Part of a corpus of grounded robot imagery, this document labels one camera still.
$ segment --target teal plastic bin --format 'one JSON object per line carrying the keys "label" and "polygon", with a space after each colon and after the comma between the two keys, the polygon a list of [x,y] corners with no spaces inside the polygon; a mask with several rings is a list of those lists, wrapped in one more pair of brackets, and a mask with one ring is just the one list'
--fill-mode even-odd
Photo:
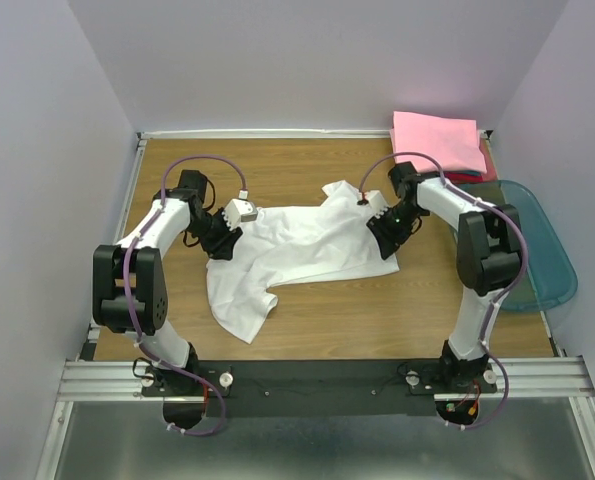
{"label": "teal plastic bin", "polygon": [[577,291],[577,275],[539,202],[523,185],[509,180],[459,185],[475,197],[519,212],[528,244],[528,275],[510,292],[503,310],[538,312],[570,300]]}

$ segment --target wooden table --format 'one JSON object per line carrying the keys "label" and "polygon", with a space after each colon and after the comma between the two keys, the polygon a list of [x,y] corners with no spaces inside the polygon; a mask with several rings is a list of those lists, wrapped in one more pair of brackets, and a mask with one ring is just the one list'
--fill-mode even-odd
{"label": "wooden table", "polygon": [[[391,153],[387,139],[218,139],[150,140],[139,173],[126,232],[148,211],[161,175],[173,160],[192,154],[218,154],[246,173],[250,199],[258,206],[319,205],[321,187],[337,180],[357,185],[378,158]],[[368,181],[389,201],[395,197],[384,162]],[[187,162],[169,177],[177,184],[183,169],[199,169],[217,188],[217,206],[239,191],[230,167],[210,160]],[[438,217],[397,252],[400,271],[362,280],[286,285],[252,345],[226,332],[212,317],[206,297],[206,255],[186,248],[181,237],[164,258],[168,318],[196,347],[200,359],[346,359],[435,357],[451,333],[462,286],[455,269],[455,246]],[[502,357],[552,356],[538,314],[502,313],[492,338]],[[103,329],[96,360],[137,356],[121,335]]]}

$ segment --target crumpled white fabric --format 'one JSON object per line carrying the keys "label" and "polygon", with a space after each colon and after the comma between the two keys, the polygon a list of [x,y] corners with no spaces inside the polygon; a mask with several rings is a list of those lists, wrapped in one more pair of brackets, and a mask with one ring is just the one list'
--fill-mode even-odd
{"label": "crumpled white fabric", "polygon": [[208,303],[215,319],[251,343],[277,296],[268,287],[375,277],[399,271],[392,255],[382,260],[366,222],[373,215],[357,205],[358,190],[346,181],[323,187],[319,207],[260,208],[241,225],[233,259],[208,262]]}

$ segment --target folded pink towel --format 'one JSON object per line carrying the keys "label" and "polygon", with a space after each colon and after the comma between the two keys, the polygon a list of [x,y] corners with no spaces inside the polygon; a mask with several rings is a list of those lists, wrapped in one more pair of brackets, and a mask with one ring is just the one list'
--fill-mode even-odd
{"label": "folded pink towel", "polygon": [[[446,171],[486,172],[486,159],[479,150],[475,120],[395,112],[390,137],[395,152],[425,153],[437,160]],[[412,162],[418,172],[436,170],[432,163],[420,157],[397,157],[395,161]]]}

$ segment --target white wall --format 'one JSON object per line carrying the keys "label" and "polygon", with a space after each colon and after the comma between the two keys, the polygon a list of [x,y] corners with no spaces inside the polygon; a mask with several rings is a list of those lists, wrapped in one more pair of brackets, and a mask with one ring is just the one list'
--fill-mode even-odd
{"label": "white wall", "polygon": [[493,140],[501,175],[537,195],[577,271],[577,296],[548,318],[595,382],[595,0],[570,1]]}
{"label": "white wall", "polygon": [[566,0],[69,0],[140,131],[494,128]]}
{"label": "white wall", "polygon": [[34,478],[134,146],[65,0],[0,0],[0,479]]}

